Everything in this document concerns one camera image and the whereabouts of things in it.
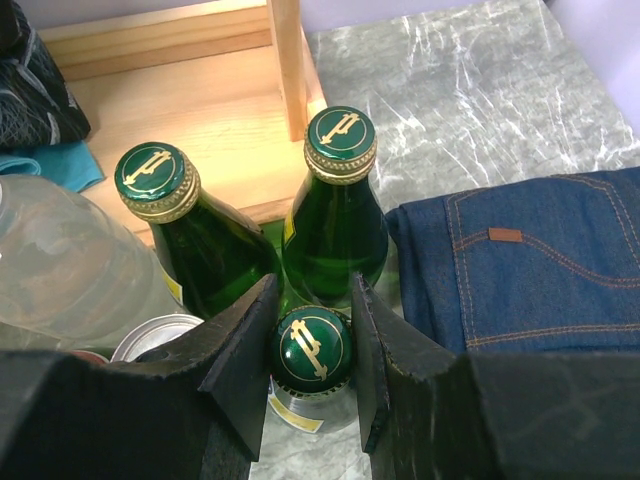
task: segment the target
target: bottle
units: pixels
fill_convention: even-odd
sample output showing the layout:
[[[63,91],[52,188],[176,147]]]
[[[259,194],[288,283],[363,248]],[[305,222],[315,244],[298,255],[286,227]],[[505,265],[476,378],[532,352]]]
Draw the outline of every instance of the bottle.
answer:
[[[276,326],[269,357],[269,405],[289,425],[328,433],[357,418],[355,352],[346,316],[315,305],[291,310]]]
[[[249,218],[200,187],[200,176],[176,147],[149,142],[129,150],[115,182],[129,210],[151,226],[156,253],[176,299],[209,320],[240,298],[280,261]]]
[[[389,240],[368,180],[375,154],[373,124],[355,108],[327,108],[307,128],[310,172],[285,218],[282,263],[308,303],[344,308],[353,272],[371,285],[382,273]]]
[[[41,177],[0,176],[3,348],[115,348],[180,310],[153,252],[91,201]]]

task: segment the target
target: denim pocket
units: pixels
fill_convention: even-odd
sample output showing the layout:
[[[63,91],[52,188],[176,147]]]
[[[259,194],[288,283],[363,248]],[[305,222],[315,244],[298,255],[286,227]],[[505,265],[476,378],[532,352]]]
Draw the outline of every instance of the denim pocket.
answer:
[[[637,170],[443,199],[467,349],[640,344]],[[490,236],[491,228],[504,230]]]

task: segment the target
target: black bag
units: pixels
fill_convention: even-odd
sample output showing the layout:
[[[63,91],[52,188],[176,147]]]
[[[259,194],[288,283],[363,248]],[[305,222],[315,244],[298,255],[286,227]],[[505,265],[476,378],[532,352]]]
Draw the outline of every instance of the black bag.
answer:
[[[76,142],[90,130],[22,9],[0,0],[0,149]]]

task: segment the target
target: black object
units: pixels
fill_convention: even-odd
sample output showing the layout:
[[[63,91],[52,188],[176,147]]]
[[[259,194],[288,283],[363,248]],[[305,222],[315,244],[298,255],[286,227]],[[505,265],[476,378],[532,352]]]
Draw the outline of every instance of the black object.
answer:
[[[277,279],[268,275],[135,363],[0,352],[0,478],[248,478],[277,315]]]
[[[640,478],[640,356],[454,357],[361,276],[352,325],[374,480]]]
[[[75,142],[91,130],[44,43],[7,0],[0,0],[0,112],[0,149]]]

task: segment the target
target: teal cloth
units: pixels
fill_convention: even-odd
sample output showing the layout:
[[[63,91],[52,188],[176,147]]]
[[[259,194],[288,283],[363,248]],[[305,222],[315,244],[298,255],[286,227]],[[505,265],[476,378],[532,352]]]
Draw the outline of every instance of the teal cloth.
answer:
[[[0,153],[0,175],[12,173],[40,175],[73,192],[105,178],[84,141]]]

